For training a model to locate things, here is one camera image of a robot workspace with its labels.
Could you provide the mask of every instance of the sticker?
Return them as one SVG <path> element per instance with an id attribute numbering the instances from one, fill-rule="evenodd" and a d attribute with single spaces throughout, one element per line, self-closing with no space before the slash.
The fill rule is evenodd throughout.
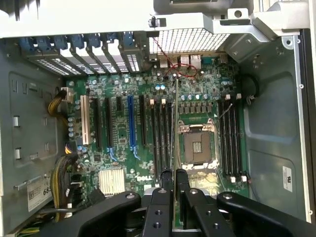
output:
<path id="1" fill-rule="evenodd" d="M 151 188 L 151 187 L 152 187 L 152 185 L 151 185 L 151 184 L 145 184 L 145 185 L 144 185 L 144 191 L 145 191 L 146 189 Z"/>
<path id="2" fill-rule="evenodd" d="M 30 212 L 52 197 L 50 191 L 50 177 L 40 178 L 39 180 L 28 184 L 27 191 Z"/>
<path id="3" fill-rule="evenodd" d="M 290 192 L 293 192 L 292 181 L 292 170 L 283 166 L 283 187 Z"/>

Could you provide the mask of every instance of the gray metal panel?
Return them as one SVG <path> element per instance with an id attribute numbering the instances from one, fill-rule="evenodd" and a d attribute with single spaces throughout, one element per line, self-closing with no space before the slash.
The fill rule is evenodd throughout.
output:
<path id="1" fill-rule="evenodd" d="M 2 49 L 0 69 L 0 236 L 3 236 L 44 205 L 29 212 L 26 186 L 19 191 L 13 187 L 49 173 L 57 155 L 63 152 L 63 127 L 46 111 L 55 87 L 61 86 L 58 77 L 37 70 L 21 57 L 14 57 L 14 53 L 8 58 Z M 13 116 L 19 116 L 20 127 L 13 127 Z M 17 147 L 21 148 L 20 160 L 14 155 Z"/>
<path id="2" fill-rule="evenodd" d="M 278 39 L 256 54 L 241 65 L 260 84 L 260 96 L 244 108 L 252 185 L 260 202 L 306 220 L 294 51 Z M 251 81 L 242 84 L 244 95 L 253 94 Z M 293 192 L 283 188 L 283 166 L 292 170 Z"/>

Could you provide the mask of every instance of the screw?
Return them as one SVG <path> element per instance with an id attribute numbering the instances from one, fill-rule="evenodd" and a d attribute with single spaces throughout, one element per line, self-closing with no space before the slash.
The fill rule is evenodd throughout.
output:
<path id="1" fill-rule="evenodd" d="M 229 200 L 229 199 L 232 199 L 233 197 L 230 194 L 223 194 L 223 198 Z"/>
<path id="2" fill-rule="evenodd" d="M 165 194 L 166 192 L 167 191 L 165 189 L 161 189 L 161 190 L 158 191 L 158 193 L 160 193 L 160 194 Z"/>
<path id="3" fill-rule="evenodd" d="M 190 193 L 191 193 L 191 194 L 197 194 L 198 191 L 197 191 L 196 189 L 191 189 L 191 190 L 190 190 Z"/>
<path id="4" fill-rule="evenodd" d="M 129 194 L 129 195 L 126 196 L 127 199 L 132 199 L 132 198 L 134 198 L 134 197 L 135 197 L 134 194 Z"/>

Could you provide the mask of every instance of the cable bundle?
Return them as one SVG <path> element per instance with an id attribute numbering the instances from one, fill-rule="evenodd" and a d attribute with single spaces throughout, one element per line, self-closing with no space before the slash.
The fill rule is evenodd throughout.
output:
<path id="1" fill-rule="evenodd" d="M 65 183 L 65 174 L 67 168 L 70 165 L 74 165 L 77 159 L 78 155 L 76 153 L 72 153 L 60 157 L 55 164 L 54 170 L 50 177 L 50 186 L 54 199 L 54 206 L 56 209 L 67 208 L 67 187 Z M 56 213 L 55 222 L 60 221 L 63 216 L 61 213 Z"/>
<path id="2" fill-rule="evenodd" d="M 67 92 L 65 90 L 61 90 L 49 103 L 47 111 L 50 116 L 62 119 L 65 124 L 68 124 L 68 121 L 65 119 L 65 117 L 61 113 L 57 112 L 58 106 L 62 100 L 65 99 L 66 95 Z"/>

